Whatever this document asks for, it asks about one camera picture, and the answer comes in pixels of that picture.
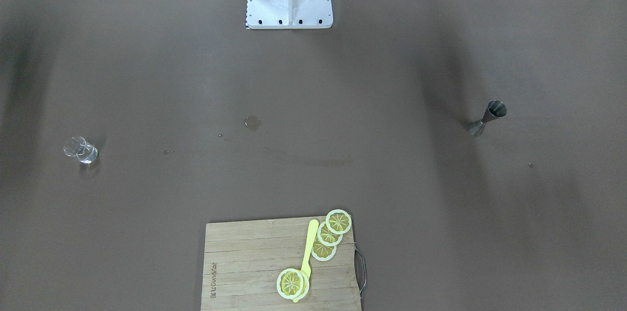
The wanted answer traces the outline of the steel double jigger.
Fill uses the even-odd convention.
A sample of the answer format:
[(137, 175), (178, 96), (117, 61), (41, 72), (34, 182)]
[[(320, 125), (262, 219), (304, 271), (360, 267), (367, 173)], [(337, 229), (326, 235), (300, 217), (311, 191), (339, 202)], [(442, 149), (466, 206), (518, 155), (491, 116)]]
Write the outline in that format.
[(483, 134), (486, 124), (490, 121), (503, 118), (507, 115), (507, 107), (504, 102), (493, 100), (488, 102), (483, 117), (477, 121), (469, 123), (467, 132), (473, 137), (479, 137)]

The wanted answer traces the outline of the clear shot glass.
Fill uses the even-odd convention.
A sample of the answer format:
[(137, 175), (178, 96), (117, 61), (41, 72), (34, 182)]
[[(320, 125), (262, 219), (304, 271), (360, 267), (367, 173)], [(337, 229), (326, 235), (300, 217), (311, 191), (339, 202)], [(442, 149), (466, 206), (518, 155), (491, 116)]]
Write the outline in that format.
[(67, 157), (86, 165), (96, 161), (98, 157), (98, 149), (81, 136), (73, 136), (67, 140), (63, 152)]

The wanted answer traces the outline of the lemon slice at board corner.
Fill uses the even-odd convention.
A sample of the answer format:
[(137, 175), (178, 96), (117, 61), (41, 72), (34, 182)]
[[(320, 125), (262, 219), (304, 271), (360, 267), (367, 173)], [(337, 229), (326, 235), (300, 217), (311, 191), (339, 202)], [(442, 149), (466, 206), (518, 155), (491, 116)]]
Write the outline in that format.
[(331, 233), (343, 235), (352, 228), (352, 218), (343, 209), (334, 209), (327, 213), (325, 224)]

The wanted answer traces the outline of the lemon slice in row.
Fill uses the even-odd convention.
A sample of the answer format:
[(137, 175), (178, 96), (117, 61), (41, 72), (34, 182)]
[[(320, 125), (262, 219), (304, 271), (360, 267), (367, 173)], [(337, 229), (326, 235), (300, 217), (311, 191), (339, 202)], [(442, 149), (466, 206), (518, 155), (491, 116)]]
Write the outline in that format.
[(316, 239), (312, 246), (312, 257), (318, 261), (326, 262), (336, 255), (337, 249), (337, 246), (326, 246)]
[(343, 234), (336, 234), (331, 231), (326, 222), (322, 222), (318, 227), (316, 239), (323, 245), (332, 248), (342, 241)]

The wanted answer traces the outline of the yellow plastic spoon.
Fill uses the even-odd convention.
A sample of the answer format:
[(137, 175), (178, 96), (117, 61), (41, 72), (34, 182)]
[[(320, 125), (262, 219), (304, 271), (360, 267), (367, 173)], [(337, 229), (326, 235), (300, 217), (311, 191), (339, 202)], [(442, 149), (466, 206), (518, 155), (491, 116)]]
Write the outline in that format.
[(302, 291), (292, 301), (298, 303), (305, 298), (311, 289), (311, 273), (312, 268), (310, 264), (312, 248), (316, 240), (316, 234), (318, 232), (319, 222), (317, 219), (312, 219), (308, 224), (307, 237), (305, 242), (304, 258), (301, 264), (300, 273), (304, 277), (304, 291)]

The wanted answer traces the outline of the bamboo cutting board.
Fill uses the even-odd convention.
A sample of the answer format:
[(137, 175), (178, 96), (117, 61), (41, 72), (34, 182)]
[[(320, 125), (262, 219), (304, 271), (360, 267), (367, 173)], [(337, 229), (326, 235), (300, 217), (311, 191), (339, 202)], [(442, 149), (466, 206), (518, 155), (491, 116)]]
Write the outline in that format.
[(202, 311), (360, 311), (361, 288), (353, 231), (330, 260), (311, 258), (311, 288), (302, 300), (282, 298), (276, 279), (298, 269), (309, 217), (210, 222), (205, 227)]

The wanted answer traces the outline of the lemon slice on spoon bowl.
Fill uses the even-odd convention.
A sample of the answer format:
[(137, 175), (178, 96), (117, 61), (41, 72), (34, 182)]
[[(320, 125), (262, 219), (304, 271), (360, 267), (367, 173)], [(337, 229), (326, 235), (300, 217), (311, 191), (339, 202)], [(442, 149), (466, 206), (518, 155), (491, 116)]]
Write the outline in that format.
[(276, 277), (276, 292), (280, 297), (291, 300), (294, 303), (306, 297), (310, 288), (309, 278), (299, 269), (284, 269)]

